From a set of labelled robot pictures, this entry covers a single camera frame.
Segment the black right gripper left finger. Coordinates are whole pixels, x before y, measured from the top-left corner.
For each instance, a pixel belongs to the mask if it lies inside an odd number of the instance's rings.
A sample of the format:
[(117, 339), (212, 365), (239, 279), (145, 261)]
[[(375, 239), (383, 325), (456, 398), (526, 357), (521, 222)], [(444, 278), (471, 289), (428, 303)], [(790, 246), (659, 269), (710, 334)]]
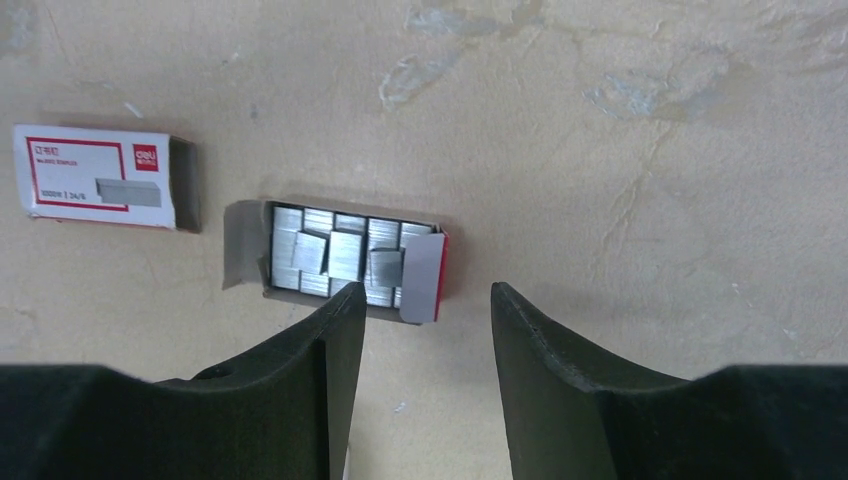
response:
[(191, 379), (1, 369), (5, 479), (341, 479), (366, 320), (351, 283)]

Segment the red white staple box sleeve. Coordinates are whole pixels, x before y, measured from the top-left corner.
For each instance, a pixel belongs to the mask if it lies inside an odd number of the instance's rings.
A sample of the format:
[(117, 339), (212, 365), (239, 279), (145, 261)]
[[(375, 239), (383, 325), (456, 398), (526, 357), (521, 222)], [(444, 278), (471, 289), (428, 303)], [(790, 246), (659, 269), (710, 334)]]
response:
[(17, 124), (20, 202), (32, 218), (198, 233), (196, 146), (152, 132)]

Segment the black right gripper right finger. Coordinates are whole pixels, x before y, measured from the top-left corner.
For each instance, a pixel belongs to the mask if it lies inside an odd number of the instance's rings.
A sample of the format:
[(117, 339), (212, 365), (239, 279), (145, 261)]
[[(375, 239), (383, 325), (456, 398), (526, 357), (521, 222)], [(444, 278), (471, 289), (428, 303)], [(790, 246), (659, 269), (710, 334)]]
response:
[(731, 365), (685, 380), (620, 357), (504, 282), (491, 327), (516, 479), (843, 479), (847, 369)]

